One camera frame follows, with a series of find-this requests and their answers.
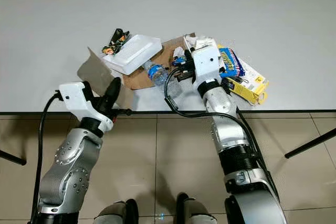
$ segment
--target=white foam container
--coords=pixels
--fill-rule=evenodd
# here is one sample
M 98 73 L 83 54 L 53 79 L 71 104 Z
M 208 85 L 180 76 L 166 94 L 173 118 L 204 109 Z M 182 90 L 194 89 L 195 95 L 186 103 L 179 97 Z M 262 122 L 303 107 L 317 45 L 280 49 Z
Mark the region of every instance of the white foam container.
M 109 68 L 129 75 L 162 49 L 161 40 L 145 35 L 134 35 L 116 55 L 106 55 L 104 62 Z

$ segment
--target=black cable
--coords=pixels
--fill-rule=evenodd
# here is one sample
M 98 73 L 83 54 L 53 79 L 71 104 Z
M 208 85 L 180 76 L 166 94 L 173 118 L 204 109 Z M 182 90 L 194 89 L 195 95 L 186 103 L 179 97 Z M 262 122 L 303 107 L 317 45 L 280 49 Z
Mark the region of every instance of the black cable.
M 186 113 L 183 113 L 179 110 L 177 110 L 176 106 L 173 104 L 170 96 L 168 96 L 168 82 L 170 81 L 170 79 L 172 78 L 172 76 L 179 72 L 180 69 L 176 68 L 174 69 L 167 77 L 167 80 L 165 82 L 165 85 L 164 85 L 164 97 L 165 97 L 165 101 L 166 103 L 168 104 L 168 106 L 175 112 L 177 113 L 178 115 L 181 115 L 181 116 L 184 116 L 186 118 L 200 118 L 200 117 L 204 117 L 204 116 L 222 116 L 222 117 L 225 117 L 225 118 L 229 118 L 233 121 L 235 121 L 237 124 L 239 124 L 239 126 L 244 130 L 245 134 L 247 135 L 247 139 L 252 141 L 252 148 L 253 148 L 253 151 L 258 154 L 256 155 L 258 158 L 257 158 L 257 161 L 258 161 L 258 164 L 260 166 L 261 169 L 263 169 L 263 171 L 265 172 L 265 175 L 267 177 L 267 179 L 269 180 L 269 182 L 271 183 L 271 187 L 273 188 L 278 200 L 280 201 L 280 198 L 279 198 L 279 195 L 278 195 L 278 191 L 277 191 L 277 188 L 274 184 L 274 181 L 272 179 L 272 176 L 270 174 L 270 172 L 267 170 L 267 167 L 266 167 L 266 164 L 265 164 L 265 161 L 264 161 L 264 158 L 262 157 L 262 154 L 261 154 L 261 150 L 259 148 L 259 145 L 257 143 L 257 140 L 254 136 L 254 133 L 251 129 L 251 127 L 249 126 L 249 124 L 247 123 L 247 121 L 245 120 L 245 118 L 243 117 L 241 111 L 239 110 L 239 108 L 237 107 L 237 113 L 238 115 L 240 116 L 241 120 L 243 122 L 241 122 L 240 120 L 238 120 L 237 118 L 235 118 L 234 116 L 231 116 L 231 115 L 228 115 L 228 114 L 225 114 L 225 113 L 218 113 L 218 112 L 205 112 L 205 113 L 198 113 L 198 114 L 186 114 Z
M 40 125 L 38 128 L 38 159 L 37 159 L 37 168 L 36 168 L 36 178 L 35 178 L 35 186 L 34 186 L 34 196 L 33 196 L 33 205 L 32 205 L 32 213 L 30 217 L 31 224 L 35 223 L 35 218 L 37 216 L 37 204 L 38 204 L 38 194 L 40 188 L 40 179 L 41 179 L 41 169 L 42 169 L 42 158 L 43 158 L 43 131 L 44 131 L 44 121 L 47 116 L 47 111 L 53 102 L 54 99 L 58 98 L 59 100 L 63 101 L 61 94 L 59 91 L 55 93 L 47 102 L 46 106 L 43 109 Z

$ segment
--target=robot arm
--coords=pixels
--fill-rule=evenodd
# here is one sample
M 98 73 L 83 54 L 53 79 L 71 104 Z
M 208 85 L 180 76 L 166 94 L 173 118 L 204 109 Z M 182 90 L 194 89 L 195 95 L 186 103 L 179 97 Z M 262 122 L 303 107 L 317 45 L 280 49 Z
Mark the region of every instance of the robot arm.
M 275 186 L 266 176 L 263 159 L 255 151 L 250 134 L 236 120 L 236 103 L 219 85 L 218 48 L 212 45 L 191 52 L 193 63 L 181 64 L 194 71 L 193 87 L 203 99 L 206 111 L 213 116 L 212 136 L 224 171 L 225 200 L 229 223 L 286 223 Z M 167 103 L 174 110 L 169 97 Z
M 77 223 L 78 212 L 96 164 L 102 136 L 113 127 L 113 110 L 121 81 L 115 78 L 105 95 L 95 99 L 86 82 L 59 87 L 67 109 L 80 121 L 55 153 L 50 170 L 41 180 L 36 223 Z

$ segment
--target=brown cardboard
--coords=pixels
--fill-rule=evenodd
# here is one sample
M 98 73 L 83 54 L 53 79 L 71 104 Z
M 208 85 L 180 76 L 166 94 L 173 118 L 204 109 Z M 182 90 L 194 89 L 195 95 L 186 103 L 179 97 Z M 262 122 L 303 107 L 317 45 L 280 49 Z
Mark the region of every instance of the brown cardboard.
M 111 70 L 100 58 L 90 48 L 88 49 L 90 51 L 90 57 L 80 66 L 77 75 L 81 80 L 88 81 L 94 92 L 103 96 L 114 77 L 111 74 Z M 125 85 L 122 85 L 115 103 L 121 108 L 132 109 L 133 98 L 133 91 Z
M 185 49 L 183 36 L 163 43 L 162 50 L 154 55 L 151 60 L 157 64 L 163 65 L 163 67 L 171 68 L 171 59 L 176 47 L 182 47 Z M 148 78 L 147 72 L 143 68 L 138 68 L 129 76 L 123 75 L 123 81 L 124 85 L 132 90 L 150 88 L 154 86 L 152 81 Z

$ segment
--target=plastic water bottle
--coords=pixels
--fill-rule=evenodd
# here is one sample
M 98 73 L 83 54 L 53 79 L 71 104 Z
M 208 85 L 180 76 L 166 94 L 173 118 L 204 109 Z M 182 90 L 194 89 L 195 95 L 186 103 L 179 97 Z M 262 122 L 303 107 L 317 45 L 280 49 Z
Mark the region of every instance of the plastic water bottle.
M 149 79 L 155 86 L 164 92 L 164 85 L 169 75 L 168 71 L 151 60 L 146 61 L 142 67 L 147 71 Z M 172 98 L 177 97 L 182 92 L 181 86 L 175 78 L 170 79 L 167 91 Z

